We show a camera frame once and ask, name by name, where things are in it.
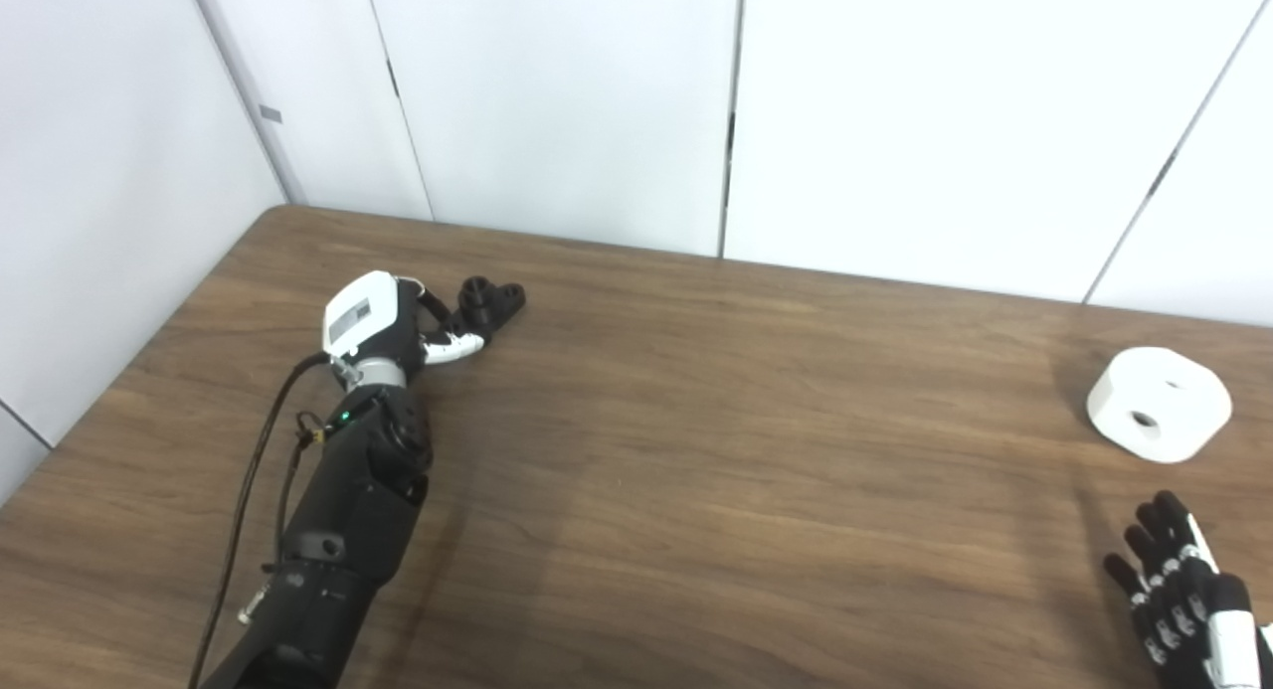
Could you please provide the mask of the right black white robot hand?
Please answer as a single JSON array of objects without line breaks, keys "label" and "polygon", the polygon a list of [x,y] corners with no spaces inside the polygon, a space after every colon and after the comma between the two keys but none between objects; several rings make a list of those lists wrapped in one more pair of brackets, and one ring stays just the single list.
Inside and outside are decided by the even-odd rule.
[{"label": "right black white robot hand", "polygon": [[1160,688],[1269,688],[1270,625],[1258,622],[1248,585],[1221,571],[1194,513],[1161,490],[1124,531],[1134,557],[1102,567],[1127,596],[1136,644]]}]

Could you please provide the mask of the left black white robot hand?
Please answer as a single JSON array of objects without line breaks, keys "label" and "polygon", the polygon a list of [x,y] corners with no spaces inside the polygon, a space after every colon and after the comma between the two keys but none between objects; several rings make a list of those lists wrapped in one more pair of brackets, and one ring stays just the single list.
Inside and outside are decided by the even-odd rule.
[{"label": "left black white robot hand", "polygon": [[355,278],[326,304],[322,346],[350,385],[406,386],[426,366],[472,357],[486,336],[449,326],[451,309],[412,276]]}]

